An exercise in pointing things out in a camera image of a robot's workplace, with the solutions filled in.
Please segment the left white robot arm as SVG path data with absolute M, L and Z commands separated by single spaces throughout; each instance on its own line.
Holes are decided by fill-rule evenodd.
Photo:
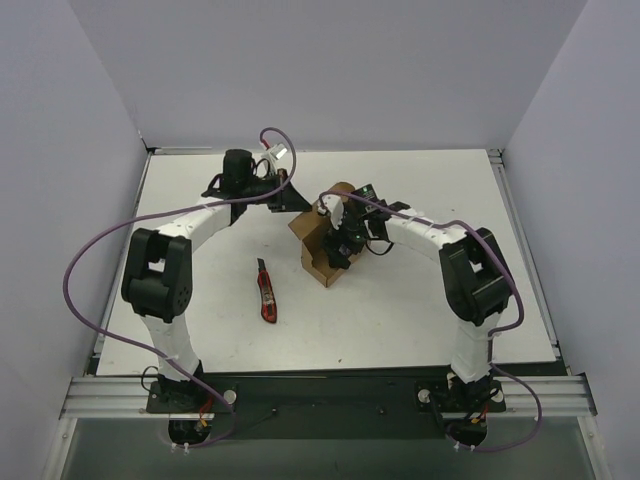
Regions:
M 202 362 L 191 344 L 185 311 L 193 294 L 194 252 L 215 233 L 233 225 L 252 205 L 265 204 L 273 213 L 308 212 L 311 204 L 288 182 L 288 172 L 276 163 L 287 152 L 282 144 L 268 147 L 261 156 L 266 172 L 243 149 L 225 152 L 222 172 L 208 184 L 197 202 L 198 210 L 178 216 L 156 229 L 138 228 L 130 239 L 121 295 L 141 318 L 158 359 L 158 385 L 162 395 L 183 411 L 204 402 L 200 379 Z

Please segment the red black utility knife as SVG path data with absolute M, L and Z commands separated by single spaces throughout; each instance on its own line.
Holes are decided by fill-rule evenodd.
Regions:
M 261 300 L 260 314 L 265 322 L 275 324 L 277 322 L 277 303 L 271 279 L 265 261 L 262 258 L 258 258 L 257 264 L 257 285 Z

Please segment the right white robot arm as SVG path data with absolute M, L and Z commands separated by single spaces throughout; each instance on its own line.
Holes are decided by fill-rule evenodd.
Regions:
M 440 267 L 445 298 L 459 319 L 451 370 L 464 384 L 489 381 L 490 333 L 513 294 L 513 279 L 493 233 L 459 224 L 438 224 L 404 202 L 387 203 L 372 185 L 316 203 L 330 227 L 321 246 L 333 269 L 347 270 L 373 241 L 411 249 Z

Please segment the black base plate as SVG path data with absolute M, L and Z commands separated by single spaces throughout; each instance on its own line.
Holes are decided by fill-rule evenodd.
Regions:
M 157 379 L 146 410 L 169 417 L 170 439 L 412 440 L 445 434 L 483 440 L 486 417 L 506 410 L 492 376 L 465 384 L 446 367 L 214 374 L 201 385 Z

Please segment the brown cardboard express box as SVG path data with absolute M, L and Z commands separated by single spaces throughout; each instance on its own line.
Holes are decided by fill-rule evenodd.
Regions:
M 301 242 L 301 265 L 323 287 L 329 288 L 345 272 L 344 269 L 331 268 L 329 258 L 322 247 L 322 239 L 333 228 L 327 216 L 317 212 L 318 200 L 312 204 L 312 210 L 300 213 L 289 223 L 289 229 Z

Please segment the aluminium frame rail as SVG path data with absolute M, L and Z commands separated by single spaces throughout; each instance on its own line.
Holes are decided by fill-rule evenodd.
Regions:
M 582 376 L 526 376 L 520 382 L 500 377 L 492 414 L 528 417 L 594 416 L 598 410 Z M 469 411 L 460 389 L 446 380 L 426 377 L 217 377 L 214 388 L 223 395 L 205 409 L 207 399 L 176 400 L 162 395 L 154 381 L 100 377 L 72 381 L 61 415 L 64 418 L 151 418 L 196 420 L 212 414 L 236 414 L 255 408 L 268 412 L 286 407 L 353 407 L 374 413 L 426 413 L 436 402 L 446 416 Z

